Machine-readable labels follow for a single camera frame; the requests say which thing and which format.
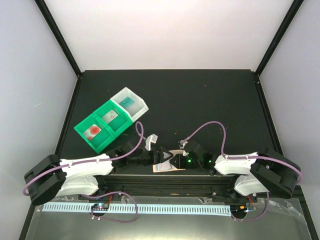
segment white plastic housing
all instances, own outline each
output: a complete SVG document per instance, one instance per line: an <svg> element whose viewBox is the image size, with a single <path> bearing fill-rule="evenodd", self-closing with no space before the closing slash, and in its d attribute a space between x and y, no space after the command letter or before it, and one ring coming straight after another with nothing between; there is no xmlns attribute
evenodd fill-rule
<svg viewBox="0 0 320 240"><path fill-rule="evenodd" d="M124 108L120 106L120 103L126 98L130 98L131 100L133 100L133 103ZM114 102L119 108L121 108L130 117L132 122L135 122L138 118L145 114L146 111L149 110L145 101L127 87L111 97L110 100Z"/></svg>
<svg viewBox="0 0 320 240"><path fill-rule="evenodd" d="M66 173L66 179L56 196L92 195L98 190L98 182L94 176L108 175L113 169L111 161L100 161L108 158L109 156L104 153L99 156L75 160L61 159L60 165L72 164L84 160L96 161L62 168L62 171Z"/></svg>
<svg viewBox="0 0 320 240"><path fill-rule="evenodd" d="M85 178L75 178L73 180L64 182L61 189L56 194L56 197L69 195L92 195L97 190L98 182L94 176L87 176Z"/></svg>
<svg viewBox="0 0 320 240"><path fill-rule="evenodd" d="M253 193L269 192L269 190L253 175L239 176L234 184L234 190L242 196L248 196Z"/></svg>
<svg viewBox="0 0 320 240"><path fill-rule="evenodd" d="M258 156L257 152L245 155L229 155L229 157L246 157L246 156ZM222 175L227 174L243 174L251 175L251 165L255 163L257 159L245 159L245 160L230 160L220 155L215 161L214 168Z"/></svg>

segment white bracket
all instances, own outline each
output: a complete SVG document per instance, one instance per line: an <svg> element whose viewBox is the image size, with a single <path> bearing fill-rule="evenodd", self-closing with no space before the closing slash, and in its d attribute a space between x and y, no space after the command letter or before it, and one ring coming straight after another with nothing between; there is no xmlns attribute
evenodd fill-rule
<svg viewBox="0 0 320 240"><path fill-rule="evenodd" d="M155 144L158 140L158 136L155 134L152 134L150 136L148 136L145 140L145 149L147 149L148 151L151 150L151 144Z"/></svg>

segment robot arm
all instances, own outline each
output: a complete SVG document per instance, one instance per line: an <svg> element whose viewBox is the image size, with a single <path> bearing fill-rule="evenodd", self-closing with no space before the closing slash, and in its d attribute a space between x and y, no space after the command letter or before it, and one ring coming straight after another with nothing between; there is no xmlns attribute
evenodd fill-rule
<svg viewBox="0 0 320 240"><path fill-rule="evenodd" d="M187 157L176 156L170 160L176 168L201 168L212 176L236 175L232 187L242 196L270 192L280 198L291 198L299 175L281 163L265 159L277 159L301 171L298 165L269 148L245 155L223 156L210 154L190 141L183 145L183 150Z"/></svg>
<svg viewBox="0 0 320 240"><path fill-rule="evenodd" d="M30 170L25 176L29 183L43 172L61 166L68 166L52 171L36 180L28 187L33 205L42 205L55 197L67 195L92 195L100 188L95 176L105 176L112 171L154 165L169 161L178 169L200 169L210 176L235 175L229 186L212 186L216 202L244 202L253 193L270 192L274 196L288 199L292 196L298 174L287 166L261 159L270 157L279 159L300 171L299 166L271 149L246 155L217 155L205 151L198 143L189 141L183 144L183 153L175 156L163 147L151 147L150 142L141 144L132 154L119 160L109 158L122 156L131 151L137 139L95 157L82 159L59 159L49 155Z"/></svg>

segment white card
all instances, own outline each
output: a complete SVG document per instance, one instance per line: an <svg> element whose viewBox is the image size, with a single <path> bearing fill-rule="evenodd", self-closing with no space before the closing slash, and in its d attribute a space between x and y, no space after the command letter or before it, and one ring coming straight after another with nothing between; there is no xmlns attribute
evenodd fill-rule
<svg viewBox="0 0 320 240"><path fill-rule="evenodd" d="M118 117L118 114L115 111L111 110L106 115L104 115L102 119L108 124L116 117Z"/></svg>

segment purple cable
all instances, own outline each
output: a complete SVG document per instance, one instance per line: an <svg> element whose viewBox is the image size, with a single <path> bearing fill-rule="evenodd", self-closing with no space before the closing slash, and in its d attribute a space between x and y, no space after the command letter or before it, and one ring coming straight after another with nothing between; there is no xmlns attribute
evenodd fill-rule
<svg viewBox="0 0 320 240"><path fill-rule="evenodd" d="M138 132L138 128L137 126L140 126L141 128L141 132ZM106 162L106 161L115 161L115 160L119 160L119 159L123 159L127 156L129 156L130 154L132 154L141 144L142 140L143 140L143 137L144 137L144 126L142 125L142 123L140 121L137 121L135 123L135 129L137 131L137 133L140 135L140 139L139 139L139 142L137 143L137 145L129 152L127 152L126 154L122 155L122 156L117 156L117 157L113 157L113 158L105 158L105 159L100 159L99 161L100 162ZM74 162L72 163L71 166L75 166L75 165L78 165L78 164L86 164L86 163L93 163L93 162L97 162L96 159L91 159L91 160L83 160L83 161L78 161L78 162ZM38 176L34 177L31 181L29 181L23 188L22 190L22 194L25 195L25 196L29 196L29 193L27 193L27 189L28 187L30 187L30 185L32 185L34 182L36 182L38 179L42 178L43 176L49 174L49 173L52 173L56 170L59 170L59 169L62 169L62 168L66 168L66 167L71 167L69 164L65 164L65 165L61 165L61 166L56 166L56 167L53 167L47 171L44 171L43 173L39 174Z"/></svg>
<svg viewBox="0 0 320 240"><path fill-rule="evenodd" d="M256 217L250 218L250 219L239 219L239 218L236 218L236 217L231 213L231 217L232 217L234 220L239 220L239 221L242 221L242 222L250 222L250 221L254 221L254 220L258 220L258 219L262 218L264 215L266 215L268 209L269 209L269 192L266 192L266 205L265 205L265 209L263 210L263 212L262 212L259 216L256 216Z"/></svg>
<svg viewBox="0 0 320 240"><path fill-rule="evenodd" d="M267 157L267 156L244 156L244 157L239 157L239 156L228 156L224 153L224 149L225 149L225 144L226 144L226 138L227 138L227 133L226 133L226 128L225 126L219 122L219 121L208 121L206 122L205 124L203 124L202 126L200 126L197 130L195 130L190 136L188 136L186 139L182 140L181 142L185 142L185 141L188 141L190 138L192 138L199 130L201 130L203 127L209 125L209 124L218 124L222 127L222 130L223 130L223 140L222 140L222 145L221 145L221 155L225 158L225 159L230 159L230 160L246 160L246 159L264 159L264 160L267 160L267 161L271 161L271 162L275 162L275 163L278 163L278 164L281 164L281 165L284 165L290 169L292 169L293 171L295 171L298 175L299 175L299 180L296 182L296 184L299 184L302 179L303 179L303 175L302 173L297 169L295 168L294 166L290 165L289 163L286 163L284 161L281 161L281 160L278 160L278 159L275 159L275 158L272 158L272 157Z"/></svg>
<svg viewBox="0 0 320 240"><path fill-rule="evenodd" d="M135 221L138 218L138 205L137 205L137 202L135 201L135 199L131 195L129 195L128 193L125 193L123 191L112 191L112 192L108 192L108 193L100 195L100 196L88 196L88 195L82 195L82 196L84 196L84 197L86 197L88 199L99 199L99 198L103 198L103 197L106 197L106 196L109 196L109 195L113 195L113 194L123 194L123 195L131 198L131 200L133 201L134 206L135 206L134 217L131 220L128 220L128 221L122 221L122 220L117 220L117 219L103 217L103 216L100 216L100 217L97 217L97 218L100 218L100 219L103 219L103 220L110 220L110 221L121 223L121 224L129 224L129 223L132 223L133 221ZM95 216L94 216L94 211L95 210L98 210L98 208L94 208L91 211L91 216L93 218L95 218Z"/></svg>
<svg viewBox="0 0 320 240"><path fill-rule="evenodd" d="M135 131L136 131L136 133L138 134L138 136L141 137L141 134L140 134L140 132L138 131L138 126L137 126L137 125L135 125Z"/></svg>

